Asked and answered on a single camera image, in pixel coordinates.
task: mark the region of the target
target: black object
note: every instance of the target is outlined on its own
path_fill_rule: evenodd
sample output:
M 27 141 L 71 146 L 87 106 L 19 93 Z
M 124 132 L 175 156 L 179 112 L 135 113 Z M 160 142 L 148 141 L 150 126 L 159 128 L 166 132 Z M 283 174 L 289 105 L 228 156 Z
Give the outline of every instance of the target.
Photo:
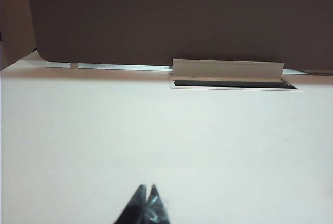
M 233 82 L 233 81 L 188 81 L 175 80 L 175 86 L 193 87 L 236 87 L 236 88 L 276 88 L 296 89 L 295 86 L 283 80 L 283 82 Z
M 141 185 L 126 205 L 114 224 L 170 224 L 167 211 L 157 192 L 152 186 L 146 202 L 146 186 Z

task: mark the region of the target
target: black tip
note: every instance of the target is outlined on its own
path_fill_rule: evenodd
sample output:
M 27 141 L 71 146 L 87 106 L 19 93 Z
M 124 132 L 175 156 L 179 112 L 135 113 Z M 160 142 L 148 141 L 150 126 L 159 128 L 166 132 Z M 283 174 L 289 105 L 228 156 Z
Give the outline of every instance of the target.
M 141 224 L 146 203 L 146 186 L 141 185 L 114 224 Z
M 158 194 L 155 185 L 151 187 L 150 196 L 147 201 L 147 209 L 145 214 L 146 224 L 170 224 L 168 213 L 165 210 L 162 200 Z

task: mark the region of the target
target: white table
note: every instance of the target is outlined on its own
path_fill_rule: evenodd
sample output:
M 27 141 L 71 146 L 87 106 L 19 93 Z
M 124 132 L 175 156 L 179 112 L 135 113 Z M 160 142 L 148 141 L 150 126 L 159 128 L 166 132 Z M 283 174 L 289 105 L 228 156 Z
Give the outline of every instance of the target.
M 171 89 L 167 72 L 2 72 L 3 224 L 112 224 L 157 185 L 171 224 L 333 223 L 333 77 Z

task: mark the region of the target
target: black slot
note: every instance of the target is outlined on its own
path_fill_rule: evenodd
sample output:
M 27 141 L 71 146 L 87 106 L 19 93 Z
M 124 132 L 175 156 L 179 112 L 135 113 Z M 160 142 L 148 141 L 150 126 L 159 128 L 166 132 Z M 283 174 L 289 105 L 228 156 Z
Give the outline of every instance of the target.
M 174 80 L 175 86 L 193 87 L 235 87 L 235 88 L 274 88 L 296 89 L 295 86 L 283 80 L 282 82 L 234 82 L 234 81 L 188 81 Z

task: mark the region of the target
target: gray partition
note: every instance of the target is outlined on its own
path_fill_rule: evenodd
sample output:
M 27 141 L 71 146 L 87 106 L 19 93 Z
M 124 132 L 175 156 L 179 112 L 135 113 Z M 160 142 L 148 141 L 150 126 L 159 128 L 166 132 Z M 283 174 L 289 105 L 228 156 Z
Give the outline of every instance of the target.
M 30 0 L 49 61 L 171 65 L 172 59 L 333 69 L 333 0 Z
M 0 70 L 36 48 L 29 0 L 0 0 Z

